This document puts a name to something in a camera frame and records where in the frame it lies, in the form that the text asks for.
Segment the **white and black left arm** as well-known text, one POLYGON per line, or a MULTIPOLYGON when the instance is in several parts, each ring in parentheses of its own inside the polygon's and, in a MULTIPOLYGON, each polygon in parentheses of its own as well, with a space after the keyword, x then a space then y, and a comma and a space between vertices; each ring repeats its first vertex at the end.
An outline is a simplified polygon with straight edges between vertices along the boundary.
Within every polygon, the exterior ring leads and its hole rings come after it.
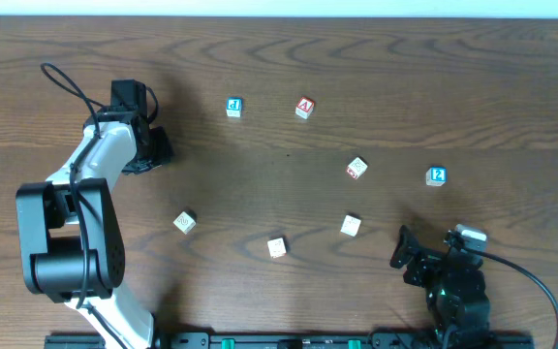
POLYGON ((153 92, 134 79, 112 82, 110 103, 89 117, 67 162, 15 194, 22 274, 43 294, 81 314, 98 338, 59 336, 48 348, 152 348, 153 315, 124 282, 125 248, 111 192, 121 175, 139 175, 172 156, 147 110, 153 92))

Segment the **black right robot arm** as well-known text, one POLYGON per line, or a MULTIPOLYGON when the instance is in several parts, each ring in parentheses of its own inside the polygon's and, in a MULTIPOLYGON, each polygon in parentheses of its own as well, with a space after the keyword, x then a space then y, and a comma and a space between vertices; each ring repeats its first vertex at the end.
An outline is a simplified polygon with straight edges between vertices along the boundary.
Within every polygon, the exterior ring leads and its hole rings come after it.
POLYGON ((425 290, 425 303, 434 329, 413 340, 414 348, 466 348, 489 337, 490 302, 485 294, 481 252, 486 234, 458 224, 447 232, 445 253, 419 244, 405 225, 389 265, 404 269, 405 283, 425 290))

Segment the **red letter A block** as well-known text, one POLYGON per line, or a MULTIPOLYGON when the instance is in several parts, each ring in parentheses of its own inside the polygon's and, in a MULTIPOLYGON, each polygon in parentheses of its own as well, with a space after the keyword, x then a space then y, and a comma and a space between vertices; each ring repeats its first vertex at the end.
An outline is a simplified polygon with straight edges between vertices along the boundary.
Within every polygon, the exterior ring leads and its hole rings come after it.
POLYGON ((307 97, 301 97, 295 107, 295 115, 302 118, 308 119, 312 114, 315 107, 315 102, 307 97))

